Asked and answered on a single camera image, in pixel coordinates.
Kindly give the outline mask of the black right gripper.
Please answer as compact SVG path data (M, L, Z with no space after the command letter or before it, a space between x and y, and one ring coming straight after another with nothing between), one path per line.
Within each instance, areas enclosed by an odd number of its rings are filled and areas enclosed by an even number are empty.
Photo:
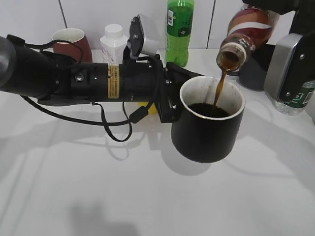
M315 30L315 2L313 0L244 0L243 3L271 10L280 15L294 11L289 33L305 35Z

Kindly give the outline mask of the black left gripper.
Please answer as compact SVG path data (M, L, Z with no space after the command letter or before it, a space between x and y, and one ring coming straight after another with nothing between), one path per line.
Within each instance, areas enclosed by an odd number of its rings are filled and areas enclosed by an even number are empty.
M202 74L186 70L173 62L163 66L159 56L123 59L120 71L120 98L124 102L144 102L132 112L128 119L138 123L149 114L155 105L162 123L173 123L177 119L179 89L187 80Z

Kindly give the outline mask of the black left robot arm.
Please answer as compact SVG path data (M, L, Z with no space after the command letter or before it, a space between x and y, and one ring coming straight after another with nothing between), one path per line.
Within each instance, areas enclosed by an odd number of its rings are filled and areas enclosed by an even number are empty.
M149 105L156 106L162 123L172 123L181 85L197 76L172 62L163 64L159 55L134 56L131 44L118 65L75 60L49 52L52 45L28 44L13 35L0 40L1 91L20 95L49 115L49 106L142 102L144 106L125 120L108 125L137 123L148 114Z

